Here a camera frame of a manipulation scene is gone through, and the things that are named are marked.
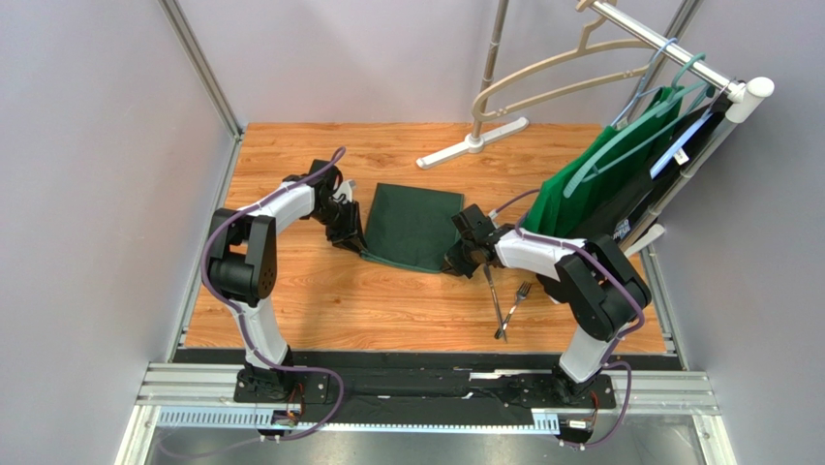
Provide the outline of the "dark green cloth napkin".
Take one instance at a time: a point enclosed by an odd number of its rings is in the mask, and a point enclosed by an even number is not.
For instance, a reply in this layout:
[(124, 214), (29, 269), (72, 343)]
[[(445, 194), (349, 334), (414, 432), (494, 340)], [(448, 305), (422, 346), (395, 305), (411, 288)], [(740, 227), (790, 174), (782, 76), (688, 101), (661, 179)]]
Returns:
[(360, 258), (415, 272), (438, 274), (443, 257), (458, 240), (451, 218), (462, 194), (380, 183), (369, 211)]

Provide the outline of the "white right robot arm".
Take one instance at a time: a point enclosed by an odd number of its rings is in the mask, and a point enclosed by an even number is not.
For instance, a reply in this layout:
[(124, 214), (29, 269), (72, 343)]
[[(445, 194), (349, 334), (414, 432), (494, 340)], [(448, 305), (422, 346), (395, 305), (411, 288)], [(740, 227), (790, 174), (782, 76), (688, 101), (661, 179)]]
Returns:
[(557, 238), (498, 226), (475, 204), (451, 221), (458, 240), (444, 255), (444, 273), (472, 277), (483, 265), (526, 270), (548, 296), (569, 306), (577, 328), (554, 368), (560, 382), (590, 383), (619, 340), (644, 324), (652, 294), (610, 236)]

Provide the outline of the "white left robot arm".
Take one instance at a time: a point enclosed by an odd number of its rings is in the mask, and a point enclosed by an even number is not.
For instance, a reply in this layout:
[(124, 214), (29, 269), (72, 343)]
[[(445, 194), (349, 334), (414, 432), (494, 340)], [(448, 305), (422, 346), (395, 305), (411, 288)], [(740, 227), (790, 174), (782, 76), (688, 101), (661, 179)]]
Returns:
[(213, 213), (200, 259), (203, 286), (233, 315), (245, 347), (240, 381), (246, 388), (291, 390), (298, 368), (272, 306), (278, 236), (299, 220), (314, 219), (334, 247), (360, 254), (367, 248), (354, 183), (335, 162), (316, 160), (308, 173), (291, 175), (262, 199)]

